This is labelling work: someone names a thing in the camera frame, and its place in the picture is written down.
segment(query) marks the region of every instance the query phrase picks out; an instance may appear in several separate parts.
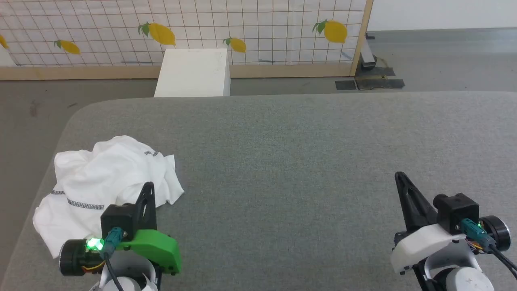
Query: lemon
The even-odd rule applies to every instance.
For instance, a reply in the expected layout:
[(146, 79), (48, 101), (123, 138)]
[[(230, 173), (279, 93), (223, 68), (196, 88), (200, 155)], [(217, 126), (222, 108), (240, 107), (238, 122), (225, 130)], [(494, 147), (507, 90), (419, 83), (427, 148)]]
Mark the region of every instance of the lemon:
[(9, 46), (7, 45), (7, 42), (5, 41), (5, 38), (2, 35), (0, 35), (0, 45), (2, 45), (2, 47), (6, 48), (6, 49), (9, 48)]
[(346, 27), (341, 22), (334, 20), (318, 22), (312, 28), (312, 32), (317, 28), (319, 34), (324, 32), (325, 38), (329, 42), (345, 43)]
[(54, 42), (54, 46), (57, 46), (59, 48), (62, 48), (66, 52), (73, 53), (73, 54), (80, 54), (81, 50), (73, 43), (66, 40), (57, 40)]
[(223, 43), (225, 42), (227, 46), (232, 46), (232, 49), (236, 52), (246, 52), (246, 44), (241, 39), (229, 37), (223, 39)]
[(154, 22), (146, 22), (138, 27), (138, 34), (140, 34), (140, 30), (142, 30), (142, 33), (147, 37), (149, 37), (149, 32), (151, 32), (151, 37), (162, 45), (176, 45), (176, 36), (174, 36), (172, 30), (167, 26)]

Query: wooden frame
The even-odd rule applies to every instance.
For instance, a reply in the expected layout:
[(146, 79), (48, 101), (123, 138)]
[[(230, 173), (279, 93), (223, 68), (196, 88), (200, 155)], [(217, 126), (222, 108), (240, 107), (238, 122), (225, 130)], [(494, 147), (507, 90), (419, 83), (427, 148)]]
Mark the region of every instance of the wooden frame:
[[(352, 63), (300, 65), (231, 65), (232, 78), (353, 77), (373, 0), (367, 0)], [(0, 67), (0, 80), (157, 79), (158, 66), (135, 67)]]

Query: gray floor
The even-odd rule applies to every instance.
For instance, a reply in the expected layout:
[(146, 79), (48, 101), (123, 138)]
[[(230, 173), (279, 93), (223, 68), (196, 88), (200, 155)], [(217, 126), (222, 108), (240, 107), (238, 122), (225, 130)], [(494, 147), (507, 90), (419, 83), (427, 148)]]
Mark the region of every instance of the gray floor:
[[(405, 91), (517, 91), (516, 30), (374, 34), (378, 65), (395, 69)], [(232, 95), (337, 93), (345, 78), (232, 79)], [(156, 80), (0, 82), (0, 278), (59, 136), (80, 108), (152, 97)]]

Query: grid-patterned wall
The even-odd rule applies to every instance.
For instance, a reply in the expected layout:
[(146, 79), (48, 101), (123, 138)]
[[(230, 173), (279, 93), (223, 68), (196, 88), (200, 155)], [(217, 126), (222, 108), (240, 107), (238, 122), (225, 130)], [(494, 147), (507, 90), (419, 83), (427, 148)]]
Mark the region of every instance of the grid-patterned wall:
[(0, 0), (0, 43), (21, 66), (161, 65), (168, 48), (228, 48), (233, 65), (351, 63), (365, 6), (366, 0)]

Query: gray felt surface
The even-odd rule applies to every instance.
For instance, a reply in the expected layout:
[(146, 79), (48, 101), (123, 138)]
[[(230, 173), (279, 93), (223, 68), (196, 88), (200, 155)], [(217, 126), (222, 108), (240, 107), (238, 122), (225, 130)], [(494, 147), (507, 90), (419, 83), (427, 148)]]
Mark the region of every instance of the gray felt surface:
[[(463, 192), (517, 231), (516, 113), (503, 92), (116, 100), (78, 111), (56, 151), (129, 135), (175, 154), (186, 192), (158, 209), (158, 228), (184, 264), (163, 290), (417, 290), (389, 263), (404, 228), (393, 174), (428, 199)], [(33, 208), (54, 184), (50, 165)], [(494, 257), (478, 259), (496, 290), (515, 288)], [(97, 279), (61, 276), (29, 218), (2, 290)]]

